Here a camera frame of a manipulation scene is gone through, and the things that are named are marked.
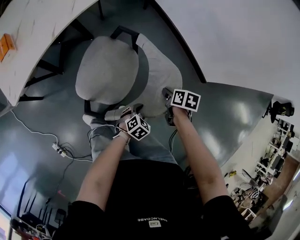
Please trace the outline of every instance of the white sneaker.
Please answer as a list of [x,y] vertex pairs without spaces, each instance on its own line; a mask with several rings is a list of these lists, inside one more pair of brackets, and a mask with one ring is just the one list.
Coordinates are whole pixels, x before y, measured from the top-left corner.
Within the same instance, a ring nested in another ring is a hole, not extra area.
[[90,125],[90,123],[92,122],[93,119],[95,119],[95,117],[84,114],[82,116],[82,119],[87,125]]

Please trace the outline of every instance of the gray floor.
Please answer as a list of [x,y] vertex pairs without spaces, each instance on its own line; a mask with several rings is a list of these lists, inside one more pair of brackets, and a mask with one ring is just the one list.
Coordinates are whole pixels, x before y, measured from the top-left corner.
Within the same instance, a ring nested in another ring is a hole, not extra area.
[[[94,5],[78,17],[80,22],[95,36],[109,36],[120,24],[131,28],[148,37],[173,61],[181,71],[183,88],[202,96],[198,112],[193,115],[193,124],[220,166],[223,165],[256,126],[272,95],[229,85],[200,83],[180,44],[151,7],[143,10],[142,0],[103,0],[102,4],[105,21],[100,21],[97,5]],[[75,34],[68,30],[68,36]],[[46,96],[43,101],[22,102],[14,109],[28,127],[56,134],[59,142],[71,145],[77,156],[90,153],[86,136],[90,128],[82,120],[83,100],[75,92],[76,73],[89,44],[87,41],[71,49],[64,75],[29,87],[26,94]],[[44,59],[56,64],[58,50],[51,47]],[[145,74],[139,73],[131,94],[138,95],[143,90],[143,79]],[[174,129],[167,126],[164,117],[149,119],[148,122],[151,133],[168,147]],[[0,118],[0,135],[0,204],[13,213],[24,182],[32,178],[26,197],[28,199],[32,189],[38,191],[41,198],[36,202],[41,207],[44,200],[54,194],[63,170],[71,160],[62,158],[53,150],[54,137],[31,134],[10,112]],[[174,155],[184,167],[185,154],[178,137],[174,142]],[[69,167],[58,188],[66,202],[75,199],[89,166],[89,162],[74,162]]]

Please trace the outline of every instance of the jeans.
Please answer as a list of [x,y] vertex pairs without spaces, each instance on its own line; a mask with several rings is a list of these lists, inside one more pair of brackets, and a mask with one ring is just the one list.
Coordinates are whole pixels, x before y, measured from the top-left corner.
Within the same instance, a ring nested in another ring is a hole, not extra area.
[[[93,161],[113,140],[114,127],[99,127],[107,124],[102,119],[93,119],[90,127],[95,129],[91,135],[91,152]],[[141,141],[131,138],[124,149],[121,160],[144,159],[177,164],[171,152],[166,149],[151,133]]]

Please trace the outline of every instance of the white label on shirt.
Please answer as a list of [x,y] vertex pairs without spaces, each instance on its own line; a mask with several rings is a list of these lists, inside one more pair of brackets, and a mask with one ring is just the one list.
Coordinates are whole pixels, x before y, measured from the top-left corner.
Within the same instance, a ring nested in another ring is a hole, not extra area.
[[149,227],[161,227],[160,221],[158,220],[149,221]]

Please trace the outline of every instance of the white wristband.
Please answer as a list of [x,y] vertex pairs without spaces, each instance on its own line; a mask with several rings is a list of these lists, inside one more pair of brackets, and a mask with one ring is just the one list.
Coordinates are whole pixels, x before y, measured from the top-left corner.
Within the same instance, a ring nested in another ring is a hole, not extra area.
[[125,141],[126,141],[126,144],[128,144],[130,142],[130,137],[126,133],[124,133],[123,131],[120,131],[118,133],[118,135],[114,136],[113,138],[116,138],[116,137],[122,137],[122,138],[124,138]]

